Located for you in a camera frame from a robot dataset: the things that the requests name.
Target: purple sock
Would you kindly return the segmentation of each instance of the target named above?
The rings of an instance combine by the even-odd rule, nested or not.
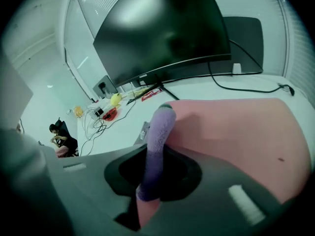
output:
[[[136,189],[137,199],[151,201],[160,197],[163,174],[163,148],[174,127],[175,111],[168,104],[161,105],[153,114],[148,132],[148,147],[142,182]]]

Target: desk surface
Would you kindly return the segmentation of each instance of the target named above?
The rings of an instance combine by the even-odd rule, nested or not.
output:
[[[216,77],[219,84],[240,89],[273,90],[278,84],[292,85],[287,79],[272,75],[246,75],[246,76],[221,76]],[[220,99],[245,99],[245,98],[279,98],[284,101],[296,117],[304,133],[311,153],[312,168],[315,163],[315,110],[303,93],[296,87],[295,96],[284,90],[278,90],[274,93],[255,93],[225,90],[218,87],[211,77],[193,78],[173,83],[165,84],[165,87],[182,100],[220,100]],[[94,146],[90,153],[99,154],[118,150],[132,146],[136,141],[143,122],[150,121],[154,111],[163,103],[173,101],[173,98],[167,93],[159,93],[145,101],[141,99],[136,104],[126,118],[116,122],[103,134],[94,140]],[[133,103],[122,106],[120,116],[124,117]],[[87,140],[85,131],[82,127],[82,119],[78,119],[78,149],[81,153],[81,147]],[[92,148],[93,142],[88,141],[82,151],[82,156],[88,154]]]

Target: person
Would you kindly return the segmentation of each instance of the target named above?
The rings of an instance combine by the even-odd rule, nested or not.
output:
[[[72,138],[70,134],[64,129],[60,129],[54,124],[49,126],[49,131],[55,136],[50,140],[53,144],[55,144],[58,149],[56,150],[57,157],[67,157],[69,155],[69,151],[75,153],[75,149],[78,147],[78,142],[76,139]]]

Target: black monitor screen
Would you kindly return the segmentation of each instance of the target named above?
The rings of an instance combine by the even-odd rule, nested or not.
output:
[[[230,59],[215,0],[118,0],[94,46],[116,86],[189,63]]]

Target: pink cushion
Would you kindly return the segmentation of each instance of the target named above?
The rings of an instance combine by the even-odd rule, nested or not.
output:
[[[307,143],[279,99],[169,102],[177,119],[167,144],[226,160],[282,204],[300,193],[310,172]]]

